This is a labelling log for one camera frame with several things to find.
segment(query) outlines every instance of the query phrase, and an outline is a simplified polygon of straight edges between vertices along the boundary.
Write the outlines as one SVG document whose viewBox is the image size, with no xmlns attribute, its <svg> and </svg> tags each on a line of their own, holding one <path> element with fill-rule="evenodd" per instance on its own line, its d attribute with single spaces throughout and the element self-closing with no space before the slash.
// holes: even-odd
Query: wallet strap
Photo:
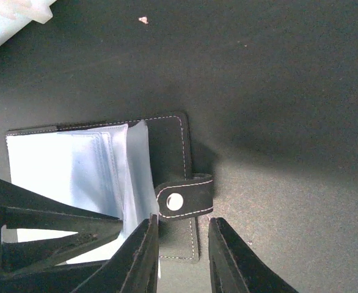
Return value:
<svg viewBox="0 0 358 293">
<path fill-rule="evenodd" d="M 156 188 L 161 220 L 181 220 L 213 211 L 213 177 L 194 174 L 193 179 L 160 184 Z M 179 198 L 177 209 L 170 209 L 170 197 Z"/>
</svg>

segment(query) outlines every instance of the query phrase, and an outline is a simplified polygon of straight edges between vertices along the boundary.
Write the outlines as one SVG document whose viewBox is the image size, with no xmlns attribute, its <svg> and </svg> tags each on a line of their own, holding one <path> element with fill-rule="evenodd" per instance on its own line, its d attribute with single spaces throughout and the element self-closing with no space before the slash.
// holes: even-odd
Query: gray surface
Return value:
<svg viewBox="0 0 358 293">
<path fill-rule="evenodd" d="M 185 110 L 213 214 L 300 291 L 358 292 L 358 3 L 75 3 L 0 48 L 0 178 L 10 128 Z M 199 225 L 160 292 L 210 291 Z"/>
</svg>

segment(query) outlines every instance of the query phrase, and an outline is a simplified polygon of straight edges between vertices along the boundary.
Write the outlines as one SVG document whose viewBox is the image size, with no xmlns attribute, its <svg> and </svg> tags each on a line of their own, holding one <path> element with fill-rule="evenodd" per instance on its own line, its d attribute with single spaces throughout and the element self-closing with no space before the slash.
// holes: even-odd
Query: white snap button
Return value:
<svg viewBox="0 0 358 293">
<path fill-rule="evenodd" d="M 180 194 L 171 194 L 167 198 L 167 207 L 171 211 L 177 211 L 183 206 L 183 197 Z"/>
</svg>

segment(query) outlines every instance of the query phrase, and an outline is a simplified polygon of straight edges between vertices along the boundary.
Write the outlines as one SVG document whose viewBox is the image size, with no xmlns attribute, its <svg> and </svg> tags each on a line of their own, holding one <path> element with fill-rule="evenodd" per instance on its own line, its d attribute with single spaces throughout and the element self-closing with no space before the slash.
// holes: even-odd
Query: white stitching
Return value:
<svg viewBox="0 0 358 293">
<path fill-rule="evenodd" d="M 176 188 L 176 187 L 188 187 L 188 186 L 196 186 L 196 185 L 203 185 L 203 184 L 208 184 L 208 183 L 211 183 L 213 182 L 213 179 L 212 180 L 209 180 L 209 181 L 206 181 L 206 182 L 201 182 L 201 183 L 193 183 L 193 184 L 184 184 L 184 185 L 177 185 L 177 186 L 167 186 L 163 189 L 160 190 L 160 192 L 157 194 L 157 201 L 159 201 L 159 197 L 161 195 L 161 193 L 167 189 L 171 189 L 171 188 Z M 191 214 L 196 214 L 198 212 L 205 212 L 205 211 L 209 211 L 210 209 L 213 209 L 213 206 L 210 207 L 210 208 L 207 208 L 207 209 L 201 209 L 199 211 L 195 211 L 195 212 L 188 212 L 188 213 L 185 213 L 185 214 L 182 214 L 182 215 L 173 215 L 173 216 L 167 216 L 167 215 L 163 215 L 159 212 L 159 215 L 163 218 L 177 218 L 177 217 L 181 217 L 183 215 L 191 215 Z"/>
<path fill-rule="evenodd" d="M 184 258 L 184 257 L 180 257 L 180 256 L 163 256 L 163 255 L 160 255 L 159 258 L 184 259 L 184 260 L 187 260 L 187 261 L 193 260 L 194 257 L 195 257 L 195 248 L 194 248 L 194 236 L 192 235 L 191 218 L 190 218 L 190 233 L 191 233 L 191 250 L 192 250 L 192 256 L 190 258 Z"/>
<path fill-rule="evenodd" d="M 185 154 L 184 154 L 183 125 L 182 125 L 180 117 L 175 116 L 175 115 L 171 115 L 171 116 L 164 116 L 164 117 L 146 118 L 144 120 L 157 120 L 157 119 L 165 119 L 165 118 L 173 118 L 173 117 L 177 118 L 179 120 L 179 124 L 180 124 L 182 152 L 183 152 L 184 179 L 186 180 L 187 179 L 187 170 L 186 170 L 186 157 L 185 157 Z M 113 122 L 113 123 L 100 123 L 100 124 L 85 125 L 85 126 L 66 127 L 66 128 L 59 128 L 58 130 L 79 129 L 79 128 L 86 128 L 86 127 L 93 127 L 93 126 L 109 126 L 109 125 L 117 125 L 117 124 L 122 124 L 122 123 L 129 123 L 129 122 L 139 122 L 141 120 L 142 119 L 140 119 L 140 120 L 128 120 L 128 121 L 122 121 L 122 122 Z M 56 131 L 56 129 L 24 132 L 23 134 L 36 134 L 36 133 L 45 133 L 45 132 L 54 132 L 54 131 Z M 8 136 L 18 136 L 18 135 L 22 135 L 22 134 L 19 134 L 19 133 L 7 134 L 6 138 L 5 138 L 6 144 L 8 145 L 8 139 L 7 139 Z M 175 259 L 187 259 L 187 260 L 194 259 L 194 236 L 192 234 L 191 219 L 190 219 L 190 234 L 191 234 L 192 258 L 181 258 L 181 257 L 176 257 L 176 256 L 160 256 L 160 258 L 175 258 Z"/>
</svg>

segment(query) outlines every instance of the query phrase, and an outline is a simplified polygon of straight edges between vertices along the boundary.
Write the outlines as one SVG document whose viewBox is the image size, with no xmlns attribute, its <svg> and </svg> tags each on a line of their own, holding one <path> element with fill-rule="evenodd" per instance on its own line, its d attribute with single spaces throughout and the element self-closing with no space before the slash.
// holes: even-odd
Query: small paper scrap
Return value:
<svg viewBox="0 0 358 293">
<path fill-rule="evenodd" d="M 148 23 L 149 23 L 149 22 L 148 22 L 148 18 L 147 18 L 146 16 L 140 17 L 138 20 L 141 21 L 142 23 L 145 23 L 145 24 L 148 24 Z"/>
</svg>

